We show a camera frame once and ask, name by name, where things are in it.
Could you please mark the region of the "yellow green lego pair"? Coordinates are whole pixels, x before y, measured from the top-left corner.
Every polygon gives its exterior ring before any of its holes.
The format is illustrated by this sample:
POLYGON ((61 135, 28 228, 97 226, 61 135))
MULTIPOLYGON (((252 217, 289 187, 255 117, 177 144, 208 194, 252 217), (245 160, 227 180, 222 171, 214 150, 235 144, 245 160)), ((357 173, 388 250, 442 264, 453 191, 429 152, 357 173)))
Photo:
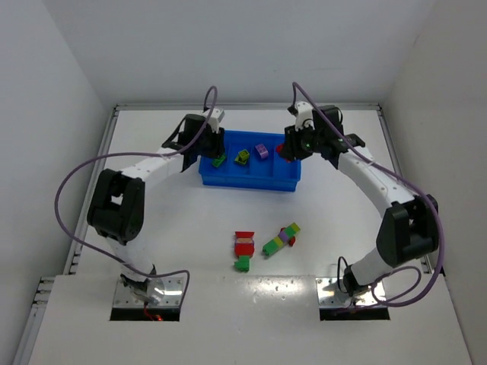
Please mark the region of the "yellow green lego pair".
POLYGON ((226 155, 222 154, 220 157, 217 157, 212 161, 212 166, 214 168, 219 168, 226 160, 227 160, 226 155))

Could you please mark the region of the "yellow printed lego brick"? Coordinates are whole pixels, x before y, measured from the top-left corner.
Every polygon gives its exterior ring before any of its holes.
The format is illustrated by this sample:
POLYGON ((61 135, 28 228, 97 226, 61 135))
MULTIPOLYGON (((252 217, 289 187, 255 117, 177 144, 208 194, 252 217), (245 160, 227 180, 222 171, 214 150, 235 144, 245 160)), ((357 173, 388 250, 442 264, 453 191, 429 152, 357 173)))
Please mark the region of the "yellow printed lego brick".
POLYGON ((243 149, 237 152, 234 162, 239 166, 246 166, 250 160, 250 152, 247 149, 243 149))

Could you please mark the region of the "purple round lego brick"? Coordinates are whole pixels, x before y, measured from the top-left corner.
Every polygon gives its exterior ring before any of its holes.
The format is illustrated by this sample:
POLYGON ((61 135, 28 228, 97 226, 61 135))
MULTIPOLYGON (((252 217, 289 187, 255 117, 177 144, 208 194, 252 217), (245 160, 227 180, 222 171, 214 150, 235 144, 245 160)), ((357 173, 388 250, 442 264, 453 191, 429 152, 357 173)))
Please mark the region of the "purple round lego brick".
POLYGON ((266 160, 269 157, 269 151, 264 144, 257 144, 254 148, 260 160, 266 160))

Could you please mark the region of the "green lego brick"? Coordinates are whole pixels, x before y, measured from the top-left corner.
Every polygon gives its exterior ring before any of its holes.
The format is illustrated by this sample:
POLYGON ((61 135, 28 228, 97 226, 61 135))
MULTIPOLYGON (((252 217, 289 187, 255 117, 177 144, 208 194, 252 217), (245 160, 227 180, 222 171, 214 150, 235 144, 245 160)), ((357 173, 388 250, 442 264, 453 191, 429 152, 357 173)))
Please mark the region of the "green lego brick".
POLYGON ((238 272, 248 272, 250 270, 250 256, 240 255, 234 262, 234 269, 238 272))

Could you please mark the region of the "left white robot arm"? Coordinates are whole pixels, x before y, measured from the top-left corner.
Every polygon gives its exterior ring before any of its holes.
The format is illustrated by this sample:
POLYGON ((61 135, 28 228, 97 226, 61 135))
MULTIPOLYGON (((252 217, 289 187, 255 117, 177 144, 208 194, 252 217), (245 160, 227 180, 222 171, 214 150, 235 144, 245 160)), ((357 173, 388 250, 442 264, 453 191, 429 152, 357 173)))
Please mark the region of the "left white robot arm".
POLYGON ((105 169, 98 176, 88 209, 88 225, 106 239, 121 260, 124 286, 150 300, 160 283, 157 269, 142 240, 146 194, 168 177, 182 173, 198 157, 224 154, 224 110, 187 114, 155 155, 121 170, 105 169))

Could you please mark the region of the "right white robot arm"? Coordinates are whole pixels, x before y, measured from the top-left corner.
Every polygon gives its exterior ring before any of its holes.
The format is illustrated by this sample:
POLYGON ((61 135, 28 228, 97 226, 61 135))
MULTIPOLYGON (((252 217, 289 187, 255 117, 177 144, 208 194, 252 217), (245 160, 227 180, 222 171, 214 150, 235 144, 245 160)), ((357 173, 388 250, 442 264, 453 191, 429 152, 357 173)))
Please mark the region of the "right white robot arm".
POLYGON ((299 101, 288 111, 295 122, 285 128, 279 156, 295 161, 319 154, 355 183, 382 219, 375 248, 344 270, 341 283, 349 296, 438 249, 439 232, 433 216, 437 202, 430 195, 413 194, 397 177, 375 166, 365 142, 356 134, 344 134, 337 106, 314 108, 299 101))

